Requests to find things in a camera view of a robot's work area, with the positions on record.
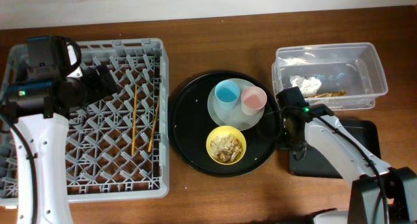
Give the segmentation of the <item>white tissue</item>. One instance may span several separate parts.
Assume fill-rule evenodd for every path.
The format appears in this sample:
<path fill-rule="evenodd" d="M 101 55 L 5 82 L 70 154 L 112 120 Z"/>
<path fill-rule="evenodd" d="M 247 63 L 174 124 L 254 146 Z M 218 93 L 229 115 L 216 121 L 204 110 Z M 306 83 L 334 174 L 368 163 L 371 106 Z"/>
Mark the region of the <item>white tissue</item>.
<path fill-rule="evenodd" d="M 304 78 L 301 76 L 291 76 L 290 83 L 292 87 L 298 87 L 305 98 L 316 95 L 322 85 L 320 79 L 315 77 Z"/>

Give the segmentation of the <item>pink plastic cup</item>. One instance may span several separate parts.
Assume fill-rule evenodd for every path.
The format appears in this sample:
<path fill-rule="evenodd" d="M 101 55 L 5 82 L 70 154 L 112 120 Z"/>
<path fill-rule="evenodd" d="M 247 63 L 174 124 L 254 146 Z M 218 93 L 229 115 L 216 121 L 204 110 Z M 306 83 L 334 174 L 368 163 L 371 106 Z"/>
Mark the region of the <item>pink plastic cup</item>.
<path fill-rule="evenodd" d="M 266 92 L 260 87 L 248 87 L 241 96 L 241 108 L 246 115 L 255 115 L 267 102 Z"/>

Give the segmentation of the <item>gold snack wrapper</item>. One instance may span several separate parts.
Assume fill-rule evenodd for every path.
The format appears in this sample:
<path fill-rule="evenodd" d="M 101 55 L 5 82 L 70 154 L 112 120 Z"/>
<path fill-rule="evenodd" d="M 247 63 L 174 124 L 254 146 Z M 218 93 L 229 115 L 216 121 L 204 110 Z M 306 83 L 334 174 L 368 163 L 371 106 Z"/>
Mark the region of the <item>gold snack wrapper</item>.
<path fill-rule="evenodd" d="M 329 98 L 329 97 L 339 97 L 339 96 L 346 96 L 346 95 L 347 95 L 347 91 L 342 90 L 339 92 L 328 92 L 328 93 L 323 93 L 323 94 L 316 94 L 313 96 L 308 96 L 308 98 Z"/>

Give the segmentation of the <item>wooden chopstick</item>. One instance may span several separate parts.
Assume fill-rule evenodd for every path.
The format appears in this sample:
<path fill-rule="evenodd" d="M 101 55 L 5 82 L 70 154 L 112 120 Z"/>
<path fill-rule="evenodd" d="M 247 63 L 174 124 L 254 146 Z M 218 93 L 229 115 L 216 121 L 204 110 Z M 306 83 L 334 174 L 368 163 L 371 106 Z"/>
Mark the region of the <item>wooden chopstick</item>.
<path fill-rule="evenodd" d="M 134 156 L 135 153 L 135 143 L 136 143 L 136 111 L 137 111 L 137 85 L 134 85 L 135 91 L 134 91 L 134 110 L 132 112 L 132 148 L 131 148 L 131 156 Z"/>
<path fill-rule="evenodd" d="M 157 125 L 157 121 L 158 121 L 159 109 L 160 109 L 160 99 L 158 99 L 158 102 L 157 102 L 157 105 L 156 105 L 156 108 L 155 108 L 154 120 L 153 120 L 153 123 L 152 123 L 152 130 L 151 130 L 151 140 L 149 141 L 149 145 L 148 145 L 148 149 L 147 149 L 148 153 L 152 152 L 152 147 L 153 147 L 153 143 L 154 143 L 154 133 L 155 133 L 156 125 Z"/>

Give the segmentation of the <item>yellow bowl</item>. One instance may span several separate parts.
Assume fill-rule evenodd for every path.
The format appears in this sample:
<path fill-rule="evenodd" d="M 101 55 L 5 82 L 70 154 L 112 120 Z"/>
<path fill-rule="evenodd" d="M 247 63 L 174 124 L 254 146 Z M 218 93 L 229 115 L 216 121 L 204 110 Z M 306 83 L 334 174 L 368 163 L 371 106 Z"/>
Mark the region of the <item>yellow bowl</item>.
<path fill-rule="evenodd" d="M 246 139 L 242 132 L 232 126 L 213 129 L 206 140 L 209 156 L 221 165 L 237 163 L 244 157 L 246 149 Z"/>

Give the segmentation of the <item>food scraps pile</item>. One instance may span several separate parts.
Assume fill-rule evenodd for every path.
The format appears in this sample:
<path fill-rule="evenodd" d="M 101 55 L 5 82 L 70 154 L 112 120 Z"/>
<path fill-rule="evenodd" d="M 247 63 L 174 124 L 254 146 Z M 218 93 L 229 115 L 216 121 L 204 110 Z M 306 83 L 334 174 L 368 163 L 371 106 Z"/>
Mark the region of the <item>food scraps pile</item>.
<path fill-rule="evenodd" d="M 210 142 L 208 151 L 212 158 L 219 163 L 234 163 L 243 153 L 242 142 L 233 134 L 216 136 Z"/>

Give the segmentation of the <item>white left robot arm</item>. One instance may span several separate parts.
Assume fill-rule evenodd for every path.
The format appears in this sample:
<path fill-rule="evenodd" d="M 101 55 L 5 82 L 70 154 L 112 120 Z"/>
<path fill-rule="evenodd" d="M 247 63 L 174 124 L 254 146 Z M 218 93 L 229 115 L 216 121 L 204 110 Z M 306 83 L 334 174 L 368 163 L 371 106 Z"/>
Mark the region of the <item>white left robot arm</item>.
<path fill-rule="evenodd" d="M 72 223 L 65 146 L 70 114 L 117 92 L 107 66 L 72 76 L 81 49 L 71 38 L 27 39 L 29 60 L 1 99 L 1 118 L 13 136 L 18 162 L 18 223 Z"/>

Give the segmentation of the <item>clear plastic waste bin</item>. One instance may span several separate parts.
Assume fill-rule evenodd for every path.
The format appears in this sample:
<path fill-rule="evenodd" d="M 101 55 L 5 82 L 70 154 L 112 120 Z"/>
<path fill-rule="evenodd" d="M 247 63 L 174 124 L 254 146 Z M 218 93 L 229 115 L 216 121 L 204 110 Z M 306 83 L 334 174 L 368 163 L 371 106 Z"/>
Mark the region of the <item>clear plastic waste bin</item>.
<path fill-rule="evenodd" d="M 317 94 L 347 91 L 346 96 L 306 98 L 334 111 L 371 109 L 388 92 L 386 76 L 373 44 L 319 44 L 280 48 L 272 65 L 274 94 L 292 87 L 291 76 L 315 77 L 322 82 Z"/>

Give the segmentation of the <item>grey plastic dishwasher rack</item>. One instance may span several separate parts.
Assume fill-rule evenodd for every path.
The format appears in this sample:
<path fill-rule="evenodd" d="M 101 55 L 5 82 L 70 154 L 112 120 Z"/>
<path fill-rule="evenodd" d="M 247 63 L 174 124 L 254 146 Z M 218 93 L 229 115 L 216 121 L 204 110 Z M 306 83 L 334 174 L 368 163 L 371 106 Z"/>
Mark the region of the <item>grey plastic dishwasher rack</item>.
<path fill-rule="evenodd" d="M 81 71 L 104 64 L 117 92 L 71 112 L 65 146 L 69 203 L 163 197 L 169 190 L 167 137 L 168 57 L 157 38 L 76 42 Z M 27 46 L 14 46 L 7 59 L 1 99 Z M 136 143 L 132 148 L 134 85 L 137 85 Z M 160 99 L 152 152 L 148 153 L 155 108 Z M 18 205 L 18 162 L 9 126 L 1 134 L 1 204 Z"/>

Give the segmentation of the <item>grey-white round plate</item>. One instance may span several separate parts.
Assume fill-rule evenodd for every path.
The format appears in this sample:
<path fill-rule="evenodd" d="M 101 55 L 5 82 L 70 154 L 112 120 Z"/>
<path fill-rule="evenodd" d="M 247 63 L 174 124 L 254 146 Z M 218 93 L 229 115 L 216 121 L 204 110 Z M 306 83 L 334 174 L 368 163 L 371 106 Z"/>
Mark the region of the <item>grey-white round plate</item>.
<path fill-rule="evenodd" d="M 240 131 L 255 126 L 264 113 L 264 108 L 254 115 L 246 115 L 241 108 L 241 98 L 238 98 L 232 109 L 224 110 L 220 107 L 213 87 L 207 100 L 207 109 L 211 119 L 219 126 L 232 126 Z"/>

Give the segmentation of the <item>blue plastic cup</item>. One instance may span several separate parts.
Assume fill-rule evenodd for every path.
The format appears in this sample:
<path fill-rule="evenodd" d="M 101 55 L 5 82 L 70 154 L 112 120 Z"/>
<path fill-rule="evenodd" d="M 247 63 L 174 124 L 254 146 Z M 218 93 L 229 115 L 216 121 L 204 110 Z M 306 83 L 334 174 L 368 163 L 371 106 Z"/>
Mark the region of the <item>blue plastic cup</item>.
<path fill-rule="evenodd" d="M 230 110 L 234 108 L 240 96 L 240 88 L 237 83 L 227 79 L 215 86 L 214 93 L 220 108 Z"/>

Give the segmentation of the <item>black rectangular tray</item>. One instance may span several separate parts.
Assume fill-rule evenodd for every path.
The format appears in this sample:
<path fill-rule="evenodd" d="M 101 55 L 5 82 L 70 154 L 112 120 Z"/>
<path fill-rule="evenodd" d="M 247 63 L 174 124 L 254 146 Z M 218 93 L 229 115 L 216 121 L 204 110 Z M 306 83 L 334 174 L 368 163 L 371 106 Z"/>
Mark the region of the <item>black rectangular tray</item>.
<path fill-rule="evenodd" d="M 341 125 L 366 149 L 381 159 L 379 136 L 376 125 L 368 120 L 341 119 Z M 289 155 L 292 175 L 320 178 L 341 178 L 330 162 L 315 148 L 308 146 L 302 160 L 296 161 Z"/>

